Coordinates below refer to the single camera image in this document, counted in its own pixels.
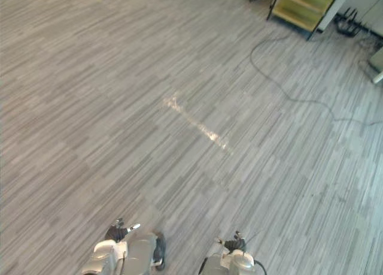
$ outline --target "floor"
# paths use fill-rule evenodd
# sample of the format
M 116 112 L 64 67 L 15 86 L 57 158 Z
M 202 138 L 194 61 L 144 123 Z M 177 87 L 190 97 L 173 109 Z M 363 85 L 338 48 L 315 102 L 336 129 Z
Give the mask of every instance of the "floor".
M 269 274 L 383 274 L 383 89 L 269 3 L 2 0 L 3 274 L 75 274 L 117 217 L 164 274 L 236 229 Z

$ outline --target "black cable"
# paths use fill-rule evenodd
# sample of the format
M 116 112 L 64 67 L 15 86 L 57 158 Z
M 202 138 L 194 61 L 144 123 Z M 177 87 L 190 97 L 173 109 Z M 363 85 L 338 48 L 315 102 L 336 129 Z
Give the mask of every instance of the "black cable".
M 331 34 L 328 37 L 321 37 L 317 40 L 310 39 L 309 42 L 310 43 L 317 43 L 317 42 L 325 42 L 328 40 L 344 40 L 345 39 L 345 37 L 343 35 L 338 36 L 338 37 L 333 36 L 334 33 L 335 33 L 335 29 L 331 32 Z
M 254 239 L 258 234 L 259 234 L 259 232 L 255 233 L 253 236 L 251 236 L 249 240 L 246 240 L 246 244 L 249 244 L 249 242 L 250 242 L 252 239 Z
M 121 270 L 120 270 L 120 275 L 123 275 L 123 272 L 124 272 L 124 269 L 125 269 L 125 253 L 123 254 L 123 257 L 122 257 L 122 266 L 121 266 Z
M 263 270 L 263 272 L 265 273 L 265 275 L 268 275 L 268 273 L 266 272 L 266 269 L 265 269 L 265 267 L 263 266 L 263 264 L 261 263 L 261 262 L 259 262 L 259 261 L 257 261 L 257 260 L 255 260 L 254 259 L 254 265 L 259 265 L 259 266 L 261 266 L 261 268 L 262 268 L 262 270 Z
M 299 99 L 299 98 L 293 98 L 291 97 L 282 87 L 282 85 L 277 82 L 276 80 L 274 80 L 272 77 L 270 77 L 269 75 L 267 75 L 266 73 L 264 73 L 254 62 L 253 60 L 253 53 L 255 52 L 255 50 L 260 47 L 262 44 L 266 43 L 266 42 L 275 42 L 275 41 L 282 41 L 282 40 L 285 40 L 287 39 L 288 37 L 290 37 L 289 35 L 286 36 L 286 37 L 281 37 L 281 38 L 275 38 L 275 39 L 268 39 L 268 40 L 263 40 L 261 41 L 260 43 L 258 43 L 256 46 L 253 47 L 253 49 L 251 50 L 250 52 L 250 63 L 251 65 L 260 73 L 262 74 L 266 79 L 270 80 L 272 83 L 274 83 L 277 88 L 284 94 L 284 96 L 291 102 L 295 102 L 295 103 L 307 103 L 307 104 L 318 104 L 318 105 L 321 105 L 323 106 L 325 109 L 327 109 L 330 113 L 330 116 L 332 118 L 332 121 L 334 122 L 355 122 L 355 123 L 359 123 L 363 126 L 372 126 L 372 125 L 377 125 L 377 124 L 382 124 L 383 123 L 383 120 L 380 120 L 380 121 L 374 121 L 374 122 L 369 122 L 369 123 L 366 123 L 366 122 L 363 122 L 361 120 L 357 120 L 357 119 L 353 119 L 353 118 L 336 118 L 335 117 L 335 114 L 332 110 L 331 107 L 329 107 L 326 103 L 324 102 L 321 102 L 321 101 L 318 101 L 318 100 L 314 100 L 314 99 Z

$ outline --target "metal frame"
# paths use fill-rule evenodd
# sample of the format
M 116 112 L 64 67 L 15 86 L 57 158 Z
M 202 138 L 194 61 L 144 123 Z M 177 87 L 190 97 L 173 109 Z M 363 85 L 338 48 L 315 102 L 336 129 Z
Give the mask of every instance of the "metal frame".
M 273 0 L 270 4 L 270 10 L 269 10 L 269 14 L 268 14 L 268 17 L 266 18 L 266 20 L 269 20 L 270 19 L 270 16 L 272 14 L 272 11 L 274 9 L 274 6 L 276 4 L 276 1 L 277 0 Z M 330 6 L 326 9 L 326 12 L 322 15 L 321 19 L 318 21 L 317 25 L 315 26 L 315 28 L 312 30 L 312 32 L 310 32 L 310 35 L 308 36 L 307 40 L 309 41 L 311 39 L 311 37 L 313 36 L 313 34 L 317 31 L 318 29 L 318 26 L 319 24 L 321 23 L 321 21 L 323 20 L 323 17 L 326 15 L 326 13 L 328 12 L 328 10 L 332 7 L 332 5 L 334 4 L 335 0 L 333 0 L 330 4 Z
M 377 76 L 375 76 L 372 80 L 374 84 L 378 84 L 379 81 L 383 80 L 383 71 L 379 73 Z

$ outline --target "wall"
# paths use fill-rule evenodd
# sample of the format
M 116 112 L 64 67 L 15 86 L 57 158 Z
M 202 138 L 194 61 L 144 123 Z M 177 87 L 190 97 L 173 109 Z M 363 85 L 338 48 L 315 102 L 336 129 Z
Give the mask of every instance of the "wall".
M 377 0 L 346 0 L 339 12 L 343 13 L 348 7 L 358 9 L 357 20 L 376 2 Z M 362 19 L 368 28 L 383 36 L 383 0 L 380 0 Z
M 335 0 L 332 7 L 323 18 L 319 25 L 319 29 L 324 30 L 332 21 L 332 18 L 337 12 L 344 13 L 348 7 L 358 9 L 357 20 L 360 20 L 362 15 L 376 2 L 377 0 Z M 380 0 L 375 7 L 368 12 L 363 18 L 363 23 L 368 28 L 371 28 L 377 34 L 383 36 L 383 0 Z

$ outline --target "power cord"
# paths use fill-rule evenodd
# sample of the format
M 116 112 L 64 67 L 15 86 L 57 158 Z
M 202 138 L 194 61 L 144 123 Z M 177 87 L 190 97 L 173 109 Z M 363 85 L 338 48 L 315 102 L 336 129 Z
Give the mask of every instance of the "power cord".
M 254 265 L 255 265 L 255 264 L 261 266 L 261 268 L 262 268 L 264 274 L 265 274 L 265 275 L 268 275 L 268 273 L 266 272 L 265 267 L 263 266 L 263 264 L 262 264 L 261 262 L 259 262 L 258 260 L 255 260 L 255 259 L 254 259 Z
M 270 80 L 272 83 L 274 83 L 277 88 L 284 94 L 284 96 L 287 98 L 287 100 L 291 101 L 291 102 L 295 102 L 295 103 L 307 103 L 307 104 L 318 104 L 320 106 L 323 106 L 325 109 L 327 109 L 330 113 L 330 116 L 332 118 L 332 121 L 334 122 L 355 122 L 355 123 L 359 123 L 363 126 L 373 126 L 373 125 L 377 125 L 377 124 L 382 124 L 383 123 L 383 120 L 379 120 L 379 121 L 374 121 L 374 122 L 364 122 L 364 121 L 361 121 L 361 120 L 357 120 L 357 119 L 353 119 L 353 118 L 346 118 L 346 117 L 341 117 L 341 118 L 337 118 L 332 110 L 331 107 L 329 107 L 326 103 L 324 102 L 321 102 L 321 101 L 318 101 L 318 100 L 315 100 L 315 99 L 299 99 L 299 98 L 293 98 L 291 97 L 282 87 L 282 85 L 277 82 L 276 80 L 274 80 L 272 77 L 270 77 L 269 75 L 267 75 L 266 73 L 264 73 L 254 62 L 254 59 L 253 59 L 253 54 L 255 52 L 255 50 L 257 50 L 258 47 L 260 47 L 262 44 L 264 43 L 267 43 L 267 42 L 276 42 L 276 41 L 282 41 L 282 40 L 285 40 L 287 39 L 288 37 L 290 37 L 289 35 L 286 36 L 286 37 L 281 37 L 281 38 L 275 38 L 275 39 L 268 39 L 268 40 L 263 40 L 261 42 L 259 42 L 256 46 L 253 47 L 253 49 L 251 50 L 250 52 L 250 63 L 251 65 L 260 73 L 262 74 L 266 79 Z

